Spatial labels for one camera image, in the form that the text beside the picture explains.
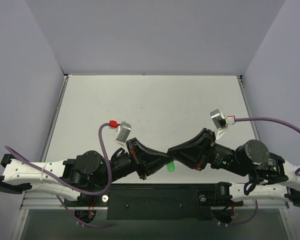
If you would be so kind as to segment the green key tag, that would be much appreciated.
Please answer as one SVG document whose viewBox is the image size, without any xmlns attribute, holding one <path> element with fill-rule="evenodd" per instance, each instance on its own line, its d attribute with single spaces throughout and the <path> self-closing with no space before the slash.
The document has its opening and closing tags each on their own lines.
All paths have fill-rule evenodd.
<svg viewBox="0 0 300 240">
<path fill-rule="evenodd" d="M 166 165 L 167 170 L 171 173 L 175 170 L 175 164 L 174 162 L 170 162 Z"/>
</svg>

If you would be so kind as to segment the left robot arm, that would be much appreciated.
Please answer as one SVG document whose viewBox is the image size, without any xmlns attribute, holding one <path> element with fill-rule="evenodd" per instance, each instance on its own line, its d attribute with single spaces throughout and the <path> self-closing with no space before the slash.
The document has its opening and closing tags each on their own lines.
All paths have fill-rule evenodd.
<svg viewBox="0 0 300 240">
<path fill-rule="evenodd" d="M 144 146 L 136 138 L 128 140 L 126 147 L 118 149 L 109 161 L 95 150 L 46 163 L 26 161 L 12 151 L 1 161 L 4 171 L 0 175 L 0 192 L 38 191 L 87 206 L 93 196 L 106 194 L 113 182 L 132 173 L 146 180 L 173 161 L 173 157 Z"/>
</svg>

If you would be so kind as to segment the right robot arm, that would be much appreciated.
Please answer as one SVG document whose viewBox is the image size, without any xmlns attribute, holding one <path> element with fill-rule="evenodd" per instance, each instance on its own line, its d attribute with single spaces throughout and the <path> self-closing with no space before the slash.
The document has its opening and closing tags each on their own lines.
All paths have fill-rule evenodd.
<svg viewBox="0 0 300 240">
<path fill-rule="evenodd" d="M 203 170 L 210 165 L 248 177 L 246 183 L 218 184 L 213 192 L 220 205 L 244 200 L 281 200 L 300 207 L 300 172 L 266 145 L 252 139 L 231 149 L 217 143 L 219 133 L 204 128 L 197 136 L 167 150 L 168 156 L 190 169 Z"/>
</svg>

